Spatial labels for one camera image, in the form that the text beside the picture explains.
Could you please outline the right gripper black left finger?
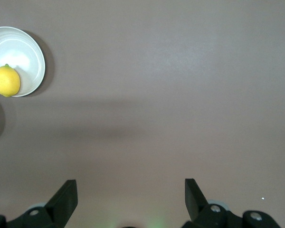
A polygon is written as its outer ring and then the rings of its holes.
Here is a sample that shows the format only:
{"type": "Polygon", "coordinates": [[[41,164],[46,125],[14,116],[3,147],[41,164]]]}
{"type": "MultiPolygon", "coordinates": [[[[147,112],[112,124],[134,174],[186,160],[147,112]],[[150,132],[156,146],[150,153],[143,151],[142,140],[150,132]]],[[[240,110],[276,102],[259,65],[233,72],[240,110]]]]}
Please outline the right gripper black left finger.
{"type": "Polygon", "coordinates": [[[77,204],[76,180],[67,180],[45,206],[27,210],[7,228],[65,228],[77,204]]]}

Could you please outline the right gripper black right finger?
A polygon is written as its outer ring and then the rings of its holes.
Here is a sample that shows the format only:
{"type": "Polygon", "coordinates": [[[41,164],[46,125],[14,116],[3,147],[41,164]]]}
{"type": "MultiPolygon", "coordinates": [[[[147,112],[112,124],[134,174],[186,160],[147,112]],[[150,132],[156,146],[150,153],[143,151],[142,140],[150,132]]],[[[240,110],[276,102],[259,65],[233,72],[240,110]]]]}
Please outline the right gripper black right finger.
{"type": "Polygon", "coordinates": [[[208,203],[194,179],[185,180],[185,204],[190,221],[181,228],[244,228],[241,217],[217,203],[208,203]]]}

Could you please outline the yellow lemon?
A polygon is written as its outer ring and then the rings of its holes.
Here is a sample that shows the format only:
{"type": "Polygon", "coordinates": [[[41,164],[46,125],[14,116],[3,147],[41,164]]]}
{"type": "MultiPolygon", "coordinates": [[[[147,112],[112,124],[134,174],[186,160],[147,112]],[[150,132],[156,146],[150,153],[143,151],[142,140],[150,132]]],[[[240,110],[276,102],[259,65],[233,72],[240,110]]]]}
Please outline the yellow lemon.
{"type": "Polygon", "coordinates": [[[0,67],[0,95],[11,97],[20,90],[19,74],[8,64],[0,67]]]}

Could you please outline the pale pink plate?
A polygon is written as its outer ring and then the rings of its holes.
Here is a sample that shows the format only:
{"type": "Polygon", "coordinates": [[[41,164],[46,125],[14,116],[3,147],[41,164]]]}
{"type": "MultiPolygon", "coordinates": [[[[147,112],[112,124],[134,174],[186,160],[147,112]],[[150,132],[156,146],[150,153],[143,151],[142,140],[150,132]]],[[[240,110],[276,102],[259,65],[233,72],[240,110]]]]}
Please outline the pale pink plate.
{"type": "Polygon", "coordinates": [[[41,85],[46,71],[43,52],[26,32],[0,27],[0,67],[8,64],[20,77],[20,89],[14,97],[27,96],[41,85]]]}

